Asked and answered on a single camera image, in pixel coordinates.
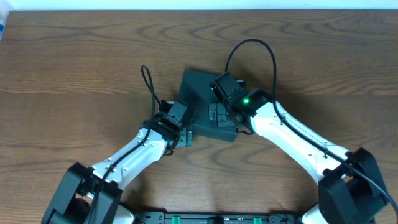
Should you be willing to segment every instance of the white arm link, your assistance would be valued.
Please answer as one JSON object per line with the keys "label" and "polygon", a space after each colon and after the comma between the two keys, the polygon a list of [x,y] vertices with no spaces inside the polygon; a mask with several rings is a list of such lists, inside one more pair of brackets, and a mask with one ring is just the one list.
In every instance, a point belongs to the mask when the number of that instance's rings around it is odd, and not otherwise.
{"label": "white arm link", "polygon": [[[340,156],[342,159],[345,160],[347,158],[344,155],[348,151],[346,148],[337,146],[313,132],[290,114],[286,113],[286,110],[278,102],[277,107],[279,112],[286,117],[287,122],[306,135],[306,137],[326,147],[330,152]],[[322,172],[325,169],[333,170],[340,165],[339,162],[331,157],[325,158],[324,153],[293,133],[286,125],[281,124],[272,103],[264,104],[256,112],[257,115],[251,118],[251,124],[255,132],[275,143],[297,161],[317,184],[324,177]]]}
{"label": "white arm link", "polygon": [[[138,135],[118,152],[104,161],[92,165],[92,168],[94,168],[94,175],[102,178],[109,166],[123,154],[139,144],[146,133],[146,128],[142,128],[139,130]],[[113,171],[106,177],[106,181],[117,182],[118,187],[123,190],[145,167],[158,161],[163,156],[166,146],[167,141],[162,138],[161,134],[153,130],[150,131],[146,142],[120,161]]]}

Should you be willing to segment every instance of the table surface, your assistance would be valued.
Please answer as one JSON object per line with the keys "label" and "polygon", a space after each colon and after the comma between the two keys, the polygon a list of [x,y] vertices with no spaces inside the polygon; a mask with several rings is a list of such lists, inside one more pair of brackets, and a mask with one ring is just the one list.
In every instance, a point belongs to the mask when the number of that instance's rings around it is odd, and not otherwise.
{"label": "table surface", "polygon": [[[185,69],[221,74],[240,41],[274,50],[279,101],[332,142],[376,157],[398,200],[397,11],[12,11],[0,42],[0,222],[37,223],[66,169],[112,155],[149,118],[146,64],[159,98]],[[230,70],[271,90],[266,49],[247,44]],[[134,208],[305,212],[317,185],[259,136],[195,136],[124,191]],[[388,207],[379,223],[393,223]]]}

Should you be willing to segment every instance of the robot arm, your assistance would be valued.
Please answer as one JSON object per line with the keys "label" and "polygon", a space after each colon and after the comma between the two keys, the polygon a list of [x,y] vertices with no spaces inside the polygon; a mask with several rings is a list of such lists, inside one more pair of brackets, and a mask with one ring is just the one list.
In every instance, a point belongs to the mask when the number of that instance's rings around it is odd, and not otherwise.
{"label": "robot arm", "polygon": [[[180,139],[180,131],[190,121],[192,113],[191,107],[184,102],[168,103],[162,100],[157,116],[160,119],[143,122],[137,136],[118,152],[89,168],[79,163],[72,165],[63,176],[42,223],[84,223],[90,205],[77,199],[76,194],[93,198],[95,192],[99,192],[96,196],[98,206],[95,214],[89,218],[90,223],[132,224],[134,215],[119,204],[123,189],[151,163],[168,152],[172,153]],[[151,130],[145,142],[126,154],[143,141],[149,128]],[[101,186],[112,164],[114,169]]]}
{"label": "robot arm", "polygon": [[[252,133],[275,143],[318,184],[319,203],[301,217],[302,223],[365,223],[388,204],[388,199],[377,187],[353,175],[349,167],[324,153],[329,151],[346,164],[352,164],[387,192],[375,158],[365,149],[352,153],[327,141],[289,115],[278,102],[274,106],[267,93],[260,89],[248,93],[229,72],[218,77],[210,87],[236,126],[245,126]],[[283,122],[275,107],[283,114]],[[322,146],[325,151],[320,151],[299,134]],[[345,182],[342,178],[345,175],[353,178]]]}

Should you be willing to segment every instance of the wooden table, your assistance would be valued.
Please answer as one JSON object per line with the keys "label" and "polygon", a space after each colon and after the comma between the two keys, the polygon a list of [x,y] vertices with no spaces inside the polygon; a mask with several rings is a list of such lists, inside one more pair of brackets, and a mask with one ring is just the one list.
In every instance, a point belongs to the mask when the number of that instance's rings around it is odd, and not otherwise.
{"label": "wooden table", "polygon": [[[11,12],[0,42],[0,223],[38,223],[66,169],[101,161],[149,118],[146,64],[159,98],[184,69],[222,73],[241,40],[274,50],[279,101],[329,140],[376,157],[398,200],[397,11]],[[271,90],[266,49],[247,44],[230,70]],[[259,136],[196,136],[124,191],[170,212],[305,212],[317,185]],[[379,223],[393,223],[388,207]]]}

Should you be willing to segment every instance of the green connector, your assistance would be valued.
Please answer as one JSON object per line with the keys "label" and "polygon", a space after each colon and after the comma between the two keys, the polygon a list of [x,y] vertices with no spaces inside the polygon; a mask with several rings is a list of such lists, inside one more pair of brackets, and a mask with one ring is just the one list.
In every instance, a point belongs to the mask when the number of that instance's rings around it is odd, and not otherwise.
{"label": "green connector", "polygon": [[174,216],[172,217],[172,224],[180,224],[181,217]]}
{"label": "green connector", "polygon": [[254,224],[261,224],[261,218],[253,218]]}

